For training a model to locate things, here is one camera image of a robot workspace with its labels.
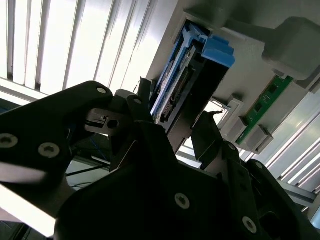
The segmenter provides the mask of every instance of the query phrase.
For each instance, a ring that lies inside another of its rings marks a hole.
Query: black cable
[[[87,172],[94,171],[94,170],[97,170],[97,169],[102,169],[102,168],[108,168],[109,169],[109,167],[110,167],[109,164],[103,164],[101,166],[95,166],[95,167],[91,167],[91,168],[88,168],[88,169],[85,169],[85,170],[81,170],[81,171],[74,171],[74,172],[66,174],[65,176],[66,177],[70,177],[70,176],[73,176],[73,175],[87,173]]]

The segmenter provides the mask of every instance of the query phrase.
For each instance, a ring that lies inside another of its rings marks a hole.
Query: blue cable
[[[95,140],[93,140],[92,137],[90,137],[91,143],[94,145],[94,147],[97,149],[97,151],[101,154],[101,156],[103,157],[104,160],[106,160],[107,162],[109,162],[106,158],[106,156],[104,155],[104,153],[101,151],[100,147],[97,145],[97,143],[95,142]]]

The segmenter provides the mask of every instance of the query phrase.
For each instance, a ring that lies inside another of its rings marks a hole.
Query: screw head
[[[190,201],[183,193],[177,193],[174,196],[175,203],[182,209],[187,210],[190,208]]]
[[[18,138],[10,133],[0,134],[0,149],[9,149],[17,145]]]
[[[98,90],[99,93],[102,93],[102,94],[106,94],[107,93],[107,91],[105,89],[103,89],[102,87],[98,87],[97,90]]]
[[[231,143],[229,143],[229,148],[231,148],[232,150],[236,150],[236,147]]]
[[[255,234],[257,232],[257,226],[251,218],[244,216],[242,218],[242,223],[250,233]]]
[[[263,169],[263,168],[264,168],[264,167],[261,165],[260,162],[256,162],[255,165],[256,165],[258,168],[260,168],[260,169]]]
[[[134,99],[134,101],[137,103],[137,104],[142,104],[142,101],[140,101],[139,99]]]
[[[52,159],[59,155],[60,148],[52,142],[45,142],[39,146],[38,152],[41,156]]]

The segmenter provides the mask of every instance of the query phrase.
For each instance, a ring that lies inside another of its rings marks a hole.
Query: green circuit board
[[[288,85],[292,82],[293,78],[287,76],[285,79],[275,76],[271,81],[270,85],[265,89],[265,91],[260,95],[258,100],[248,111],[248,113],[243,118],[246,124],[246,129],[237,139],[236,143],[241,144],[246,136],[251,132],[254,126],[260,121],[263,115],[268,111],[268,109],[274,104],[278,97],[284,92]]]

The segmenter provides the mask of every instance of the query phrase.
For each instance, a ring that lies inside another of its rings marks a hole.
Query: white ceiling
[[[46,95],[86,81],[133,91],[177,2],[0,0],[0,77]]]

